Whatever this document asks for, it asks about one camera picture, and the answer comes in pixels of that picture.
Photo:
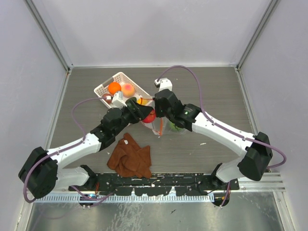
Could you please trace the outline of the dark green avocado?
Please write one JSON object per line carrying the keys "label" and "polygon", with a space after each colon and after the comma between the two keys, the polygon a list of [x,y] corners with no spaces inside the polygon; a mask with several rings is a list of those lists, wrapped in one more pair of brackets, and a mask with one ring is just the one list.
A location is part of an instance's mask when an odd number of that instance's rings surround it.
{"label": "dark green avocado", "polygon": [[137,98],[136,98],[136,97],[131,97],[131,98],[127,99],[126,102],[128,102],[128,101],[136,102],[136,101],[137,101]]}

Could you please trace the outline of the clear zip top bag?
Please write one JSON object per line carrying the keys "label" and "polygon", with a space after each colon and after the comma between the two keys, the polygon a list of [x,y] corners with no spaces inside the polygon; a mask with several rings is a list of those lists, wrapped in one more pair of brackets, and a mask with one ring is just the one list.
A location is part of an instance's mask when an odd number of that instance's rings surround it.
{"label": "clear zip top bag", "polygon": [[[151,107],[154,109],[154,99],[151,97],[153,103]],[[184,134],[186,130],[183,129],[182,132],[172,132],[169,129],[169,120],[166,117],[156,117],[155,121],[149,124],[145,124],[141,121],[141,124],[145,127],[149,128],[155,135],[162,136],[162,135],[169,135],[169,134]]]}

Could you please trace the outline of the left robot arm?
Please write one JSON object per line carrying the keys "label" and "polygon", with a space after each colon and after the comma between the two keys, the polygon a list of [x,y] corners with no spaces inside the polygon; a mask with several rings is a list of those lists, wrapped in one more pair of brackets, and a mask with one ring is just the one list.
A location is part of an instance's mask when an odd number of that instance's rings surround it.
{"label": "left robot arm", "polygon": [[100,125],[82,138],[49,150],[35,148],[18,174],[24,184],[25,200],[30,202],[27,192],[39,199],[54,189],[74,186],[81,186],[86,191],[94,189],[98,177],[88,166],[66,166],[109,147],[125,127],[139,123],[152,110],[151,106],[140,105],[133,99],[128,99],[122,108],[108,109]]}

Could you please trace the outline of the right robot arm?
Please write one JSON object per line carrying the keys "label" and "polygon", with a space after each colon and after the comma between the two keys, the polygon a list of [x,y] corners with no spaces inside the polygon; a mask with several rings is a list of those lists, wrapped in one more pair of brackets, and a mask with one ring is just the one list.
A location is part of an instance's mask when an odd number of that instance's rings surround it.
{"label": "right robot arm", "polygon": [[207,118],[200,107],[182,104],[168,89],[155,94],[154,104],[157,117],[166,117],[179,128],[210,137],[238,155],[237,159],[216,166],[211,174],[211,184],[215,189],[221,190],[229,181],[242,177],[261,180],[273,156],[266,134],[259,132],[254,135],[212,117]]}

